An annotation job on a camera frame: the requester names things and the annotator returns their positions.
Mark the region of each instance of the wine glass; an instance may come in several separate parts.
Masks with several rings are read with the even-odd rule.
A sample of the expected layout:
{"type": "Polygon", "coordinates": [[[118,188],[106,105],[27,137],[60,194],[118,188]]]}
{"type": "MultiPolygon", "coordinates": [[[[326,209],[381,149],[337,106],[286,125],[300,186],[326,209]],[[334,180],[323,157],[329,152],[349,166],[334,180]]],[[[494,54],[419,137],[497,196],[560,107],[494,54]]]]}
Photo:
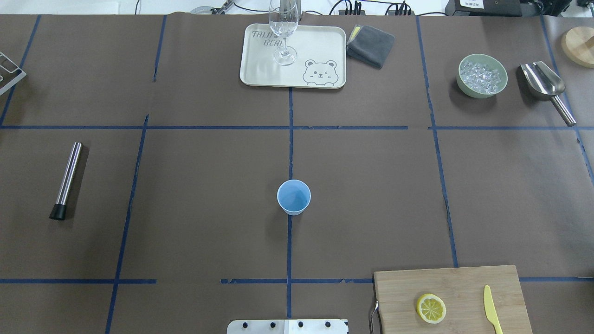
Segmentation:
{"type": "Polygon", "coordinates": [[[274,50],[274,61],[282,66],[294,63],[297,51],[287,46],[287,37],[297,30],[299,24],[296,0],[270,0],[268,23],[274,34],[284,39],[283,45],[274,50]]]}

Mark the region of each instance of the rectangular tray with bear drawing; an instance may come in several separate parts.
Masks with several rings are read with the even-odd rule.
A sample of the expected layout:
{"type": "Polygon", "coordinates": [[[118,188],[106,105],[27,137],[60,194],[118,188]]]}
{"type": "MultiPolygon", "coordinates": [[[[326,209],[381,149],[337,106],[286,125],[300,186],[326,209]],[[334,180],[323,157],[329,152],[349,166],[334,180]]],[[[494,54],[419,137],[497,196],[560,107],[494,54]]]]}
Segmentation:
{"type": "Polygon", "coordinates": [[[281,66],[273,60],[283,39],[268,24],[245,29],[239,78],[250,86],[337,89],[346,82],[346,35],[338,27],[298,26],[287,39],[297,60],[281,66]]]}

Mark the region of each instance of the round wooden board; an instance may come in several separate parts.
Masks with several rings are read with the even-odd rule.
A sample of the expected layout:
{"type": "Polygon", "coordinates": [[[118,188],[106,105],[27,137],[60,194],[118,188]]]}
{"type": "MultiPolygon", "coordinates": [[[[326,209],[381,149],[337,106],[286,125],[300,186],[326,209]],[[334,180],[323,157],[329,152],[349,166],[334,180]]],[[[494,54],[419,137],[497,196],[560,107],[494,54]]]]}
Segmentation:
{"type": "Polygon", "coordinates": [[[594,68],[594,28],[575,27],[563,35],[561,47],[575,63],[594,68]]]}

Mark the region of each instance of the lemon half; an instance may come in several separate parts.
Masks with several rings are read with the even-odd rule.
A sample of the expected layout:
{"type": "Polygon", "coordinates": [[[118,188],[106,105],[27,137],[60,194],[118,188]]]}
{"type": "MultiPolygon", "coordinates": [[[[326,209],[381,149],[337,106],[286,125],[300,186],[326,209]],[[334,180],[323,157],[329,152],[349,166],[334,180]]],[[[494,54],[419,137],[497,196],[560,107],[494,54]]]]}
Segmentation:
{"type": "Polygon", "coordinates": [[[416,312],[428,323],[440,323],[446,317],[446,305],[434,294],[424,294],[416,302],[416,312]]]}

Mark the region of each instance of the metal scoop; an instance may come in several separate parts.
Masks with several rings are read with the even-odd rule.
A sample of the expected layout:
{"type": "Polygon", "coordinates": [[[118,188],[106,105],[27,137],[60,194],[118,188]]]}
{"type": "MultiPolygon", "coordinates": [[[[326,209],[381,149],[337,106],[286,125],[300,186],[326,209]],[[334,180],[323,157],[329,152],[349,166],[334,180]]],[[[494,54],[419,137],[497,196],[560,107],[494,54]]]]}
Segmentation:
{"type": "Polygon", "coordinates": [[[520,66],[526,76],[532,95],[541,101],[550,100],[559,112],[559,115],[563,118],[563,121],[565,121],[565,124],[568,127],[574,126],[576,124],[575,118],[573,118],[559,97],[559,94],[565,91],[565,84],[557,73],[553,72],[542,61],[520,64],[520,66]]]}

